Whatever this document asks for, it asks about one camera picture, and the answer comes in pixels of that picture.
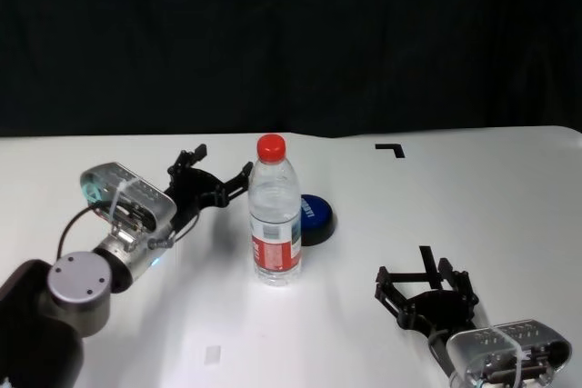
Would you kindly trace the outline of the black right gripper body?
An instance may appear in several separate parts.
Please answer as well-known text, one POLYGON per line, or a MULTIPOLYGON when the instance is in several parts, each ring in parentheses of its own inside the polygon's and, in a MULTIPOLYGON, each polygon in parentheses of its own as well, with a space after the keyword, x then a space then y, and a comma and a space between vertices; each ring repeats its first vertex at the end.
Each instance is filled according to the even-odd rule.
POLYGON ((464 332, 475 328, 474 308, 479 303, 476 295, 456 291, 433 290, 423 292, 406 301, 399 312, 399 326, 423 335, 445 330, 464 332))

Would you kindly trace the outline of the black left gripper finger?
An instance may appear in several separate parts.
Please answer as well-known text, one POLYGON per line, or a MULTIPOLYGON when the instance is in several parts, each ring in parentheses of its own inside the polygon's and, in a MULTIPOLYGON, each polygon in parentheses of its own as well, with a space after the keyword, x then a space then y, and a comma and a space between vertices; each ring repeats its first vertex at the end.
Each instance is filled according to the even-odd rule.
POLYGON ((194 151, 182 150, 174 164, 167 169, 167 172, 171 177, 179 177, 186 169, 203 160, 206 155, 205 144, 200 144, 194 151))
POLYGON ((253 163, 247 162, 241 172, 216 186, 216 206, 228 206, 231 201, 245 193, 249 186, 249 177, 253 170, 253 163))

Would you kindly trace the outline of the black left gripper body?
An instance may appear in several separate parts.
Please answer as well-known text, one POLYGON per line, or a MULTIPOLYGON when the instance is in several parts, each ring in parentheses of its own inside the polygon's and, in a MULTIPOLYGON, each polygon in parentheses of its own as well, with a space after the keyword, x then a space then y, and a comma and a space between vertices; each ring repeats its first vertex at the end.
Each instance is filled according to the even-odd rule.
POLYGON ((165 194, 176 204, 171 225, 182 231, 204 208, 225 207, 225 185, 212 174, 196 168, 169 168, 170 185, 165 194))

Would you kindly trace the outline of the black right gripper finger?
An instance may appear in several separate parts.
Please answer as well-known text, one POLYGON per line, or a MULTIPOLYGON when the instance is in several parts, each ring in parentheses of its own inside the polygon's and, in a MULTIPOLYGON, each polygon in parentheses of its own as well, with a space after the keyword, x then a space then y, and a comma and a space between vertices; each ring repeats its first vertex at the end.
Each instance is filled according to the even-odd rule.
POLYGON ((395 317, 409 314, 408 301, 396 284, 411 282, 411 274, 390 273, 380 266, 376 275, 375 298, 395 317))
POLYGON ((477 304, 477 295, 474 293, 472 283, 467 271, 457 271, 447 258, 441 258, 438 263, 438 272, 442 279, 447 281, 451 288, 460 293, 469 305, 477 304))

